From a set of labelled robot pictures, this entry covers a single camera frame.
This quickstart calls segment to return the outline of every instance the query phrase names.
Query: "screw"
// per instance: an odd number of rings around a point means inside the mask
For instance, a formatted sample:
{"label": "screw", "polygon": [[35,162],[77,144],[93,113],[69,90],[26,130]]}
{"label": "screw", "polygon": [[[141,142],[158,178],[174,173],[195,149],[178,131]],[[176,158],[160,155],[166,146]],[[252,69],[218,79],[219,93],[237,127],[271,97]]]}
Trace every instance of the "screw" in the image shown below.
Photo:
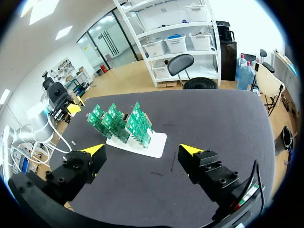
{"label": "screw", "polygon": [[63,177],[58,178],[58,183],[63,184],[65,182],[65,179]]}
{"label": "screw", "polygon": [[50,170],[46,171],[46,179],[53,179],[53,174]]}
{"label": "screw", "polygon": [[30,181],[28,181],[28,182],[27,182],[27,187],[30,188],[30,187],[32,187],[32,186],[33,186],[33,183],[30,182]]}
{"label": "screw", "polygon": [[232,177],[233,177],[233,178],[237,178],[237,177],[238,177],[238,172],[237,172],[237,171],[234,171],[234,172],[232,173]]}
{"label": "screw", "polygon": [[224,178],[219,179],[219,183],[223,186],[224,184],[226,184],[226,180]]}
{"label": "screw", "polygon": [[211,165],[205,165],[205,169],[206,170],[210,170],[211,169]]}
{"label": "screw", "polygon": [[66,166],[67,166],[67,161],[64,160],[64,161],[62,162],[62,165],[63,165],[63,167],[66,167]]}
{"label": "screw", "polygon": [[20,187],[18,190],[19,190],[20,193],[24,193],[25,189],[24,189],[24,187]]}

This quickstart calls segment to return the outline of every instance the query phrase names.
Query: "white stand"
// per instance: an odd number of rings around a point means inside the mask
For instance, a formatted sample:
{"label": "white stand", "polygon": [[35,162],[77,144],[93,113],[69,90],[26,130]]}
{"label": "white stand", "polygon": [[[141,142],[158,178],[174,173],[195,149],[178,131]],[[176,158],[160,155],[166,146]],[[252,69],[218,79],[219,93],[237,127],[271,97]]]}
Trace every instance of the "white stand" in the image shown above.
{"label": "white stand", "polygon": [[124,144],[113,135],[111,139],[106,140],[106,144],[125,151],[130,151],[153,158],[160,158],[162,156],[166,140],[167,135],[165,133],[157,133],[153,131],[148,148],[144,148],[144,146],[139,144],[132,136],[130,136],[128,142]]}

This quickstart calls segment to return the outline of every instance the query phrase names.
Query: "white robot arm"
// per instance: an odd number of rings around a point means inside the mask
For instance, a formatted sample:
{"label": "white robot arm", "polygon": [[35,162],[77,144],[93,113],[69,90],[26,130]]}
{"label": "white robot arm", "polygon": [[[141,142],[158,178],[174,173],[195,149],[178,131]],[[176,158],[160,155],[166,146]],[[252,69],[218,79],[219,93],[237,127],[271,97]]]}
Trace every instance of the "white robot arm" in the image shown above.
{"label": "white robot arm", "polygon": [[41,102],[27,111],[30,124],[23,125],[17,130],[13,130],[8,125],[3,134],[3,176],[7,183],[13,175],[13,160],[10,155],[11,147],[18,147],[21,143],[48,143],[54,136],[54,131],[49,123],[48,111]]}

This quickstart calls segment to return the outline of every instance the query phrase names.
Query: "black table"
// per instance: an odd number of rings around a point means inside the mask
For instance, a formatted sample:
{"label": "black table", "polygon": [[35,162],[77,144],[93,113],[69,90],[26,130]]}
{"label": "black table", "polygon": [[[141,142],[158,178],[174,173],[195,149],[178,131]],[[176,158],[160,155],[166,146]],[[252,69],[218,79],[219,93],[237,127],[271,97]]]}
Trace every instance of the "black table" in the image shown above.
{"label": "black table", "polygon": [[[156,132],[166,133],[160,159],[106,145],[107,161],[91,185],[70,202],[75,212],[115,224],[199,227],[211,222],[218,205],[199,185],[193,185],[177,161],[180,143],[212,149],[223,164],[238,171],[240,182],[249,177],[255,159],[269,199],[275,172],[274,139],[266,109],[257,94],[238,90],[180,90],[90,98],[70,122],[63,136],[81,150],[106,138],[86,121],[96,104],[112,103],[130,113],[138,101]],[[67,150],[62,141],[58,147]],[[54,152],[51,169],[62,163]],[[252,207],[258,213],[258,200]]]}

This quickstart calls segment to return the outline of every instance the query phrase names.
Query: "wooden floor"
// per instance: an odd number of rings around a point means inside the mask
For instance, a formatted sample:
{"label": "wooden floor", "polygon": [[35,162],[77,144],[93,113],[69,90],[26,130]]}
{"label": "wooden floor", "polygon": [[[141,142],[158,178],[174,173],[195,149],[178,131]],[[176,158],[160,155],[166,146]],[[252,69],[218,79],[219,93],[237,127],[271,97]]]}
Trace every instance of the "wooden floor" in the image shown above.
{"label": "wooden floor", "polygon": [[[82,96],[82,99],[85,101],[90,97],[173,89],[182,89],[182,87],[178,85],[176,88],[155,88],[144,62],[139,61],[112,69],[102,76],[95,77],[91,84],[91,89]],[[222,81],[219,89],[236,89],[236,82]],[[274,138],[280,134],[285,125],[293,134],[297,132],[297,122],[285,110],[282,103],[274,109],[270,116],[270,122]],[[59,124],[59,132],[63,133],[66,126],[66,123]],[[275,160],[275,181],[272,195],[276,192],[285,176],[287,168],[285,162],[288,160],[287,151],[278,155]],[[40,169],[38,175],[44,177],[45,170]]]}

